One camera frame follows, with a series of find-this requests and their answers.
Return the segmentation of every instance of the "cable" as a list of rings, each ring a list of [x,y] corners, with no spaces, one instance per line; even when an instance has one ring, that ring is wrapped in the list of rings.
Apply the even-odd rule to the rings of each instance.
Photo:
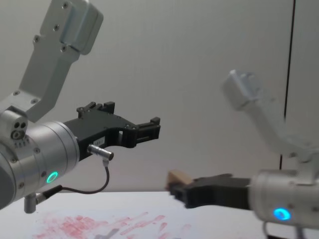
[[[103,187],[98,189],[98,190],[95,190],[95,191],[81,191],[81,190],[77,190],[77,189],[74,189],[74,188],[67,188],[67,187],[62,187],[62,190],[67,190],[67,191],[71,191],[71,192],[74,192],[74,193],[81,193],[81,194],[95,194],[95,193],[102,192],[108,186],[109,181],[110,181],[109,168],[105,167],[105,171],[106,171],[106,182],[103,185]]]

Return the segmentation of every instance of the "table surface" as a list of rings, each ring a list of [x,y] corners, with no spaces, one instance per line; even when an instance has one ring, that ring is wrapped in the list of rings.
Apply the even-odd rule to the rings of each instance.
[[[34,224],[38,214],[47,211],[112,210],[137,208],[183,208],[167,192],[123,192],[81,195],[61,193],[37,206],[34,214],[23,211],[23,200],[19,200],[0,211],[0,238],[23,239]],[[224,207],[206,206],[188,210],[196,220],[202,239],[263,239],[262,222],[252,212]],[[295,239],[291,227],[269,225],[271,234]],[[319,238],[319,232],[306,231],[307,239]]]

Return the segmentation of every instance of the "gray wall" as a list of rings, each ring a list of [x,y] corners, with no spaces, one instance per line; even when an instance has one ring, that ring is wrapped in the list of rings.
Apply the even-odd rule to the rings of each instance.
[[[287,125],[319,146],[319,1],[297,1],[289,94]],[[284,160],[284,168],[295,168],[293,159]]]
[[[90,101],[116,102],[116,114],[142,123],[162,118],[160,139],[110,148],[110,191],[161,190],[167,171],[193,177],[251,176],[278,168],[248,118],[233,112],[221,82],[229,70],[260,76],[283,107],[291,0],[93,0],[105,19],[90,55],[70,71],[56,108],[41,121],[77,117]],[[0,96],[18,86],[49,0],[0,1]],[[57,183],[104,183],[99,158]]]

